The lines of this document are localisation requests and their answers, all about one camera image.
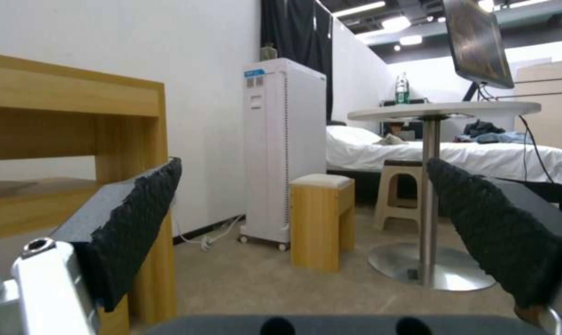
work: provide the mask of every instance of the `black curtain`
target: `black curtain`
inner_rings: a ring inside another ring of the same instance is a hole
[[[333,110],[333,20],[314,0],[261,0],[260,42],[279,57],[326,75],[326,119]]]

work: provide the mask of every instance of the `blue label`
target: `blue label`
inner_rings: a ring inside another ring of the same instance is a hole
[[[262,70],[262,68],[259,68],[257,70],[250,70],[250,71],[244,72],[244,78],[264,76],[264,74],[265,74],[264,70]]]

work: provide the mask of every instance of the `bed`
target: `bed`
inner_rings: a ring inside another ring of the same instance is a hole
[[[380,139],[378,135],[362,128],[327,127],[328,171],[356,179],[356,193],[360,193],[358,198],[362,198],[362,195],[364,198],[376,198],[379,172],[385,160],[422,160],[422,142],[394,146],[375,144]],[[555,184],[548,182],[532,145],[443,142],[440,158],[472,174],[523,182],[548,201],[562,203],[562,149],[538,146],[538,150]],[[407,180],[400,180],[400,184],[407,184]],[[407,188],[411,187],[400,185],[400,196],[408,193],[401,190]]]

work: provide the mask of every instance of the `blue cloth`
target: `blue cloth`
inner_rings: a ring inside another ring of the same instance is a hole
[[[523,144],[523,139],[525,139],[526,144],[533,144],[533,140],[529,134],[525,138],[525,133],[522,132],[503,132],[501,134],[496,134],[494,132],[489,132],[487,134],[481,134],[477,137],[471,138],[469,135],[459,135],[456,140],[459,142],[477,142],[479,144],[488,143],[519,143]]]

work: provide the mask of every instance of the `monitor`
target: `monitor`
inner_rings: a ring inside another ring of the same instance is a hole
[[[442,0],[455,71],[475,83],[513,88],[496,15],[475,0]]]

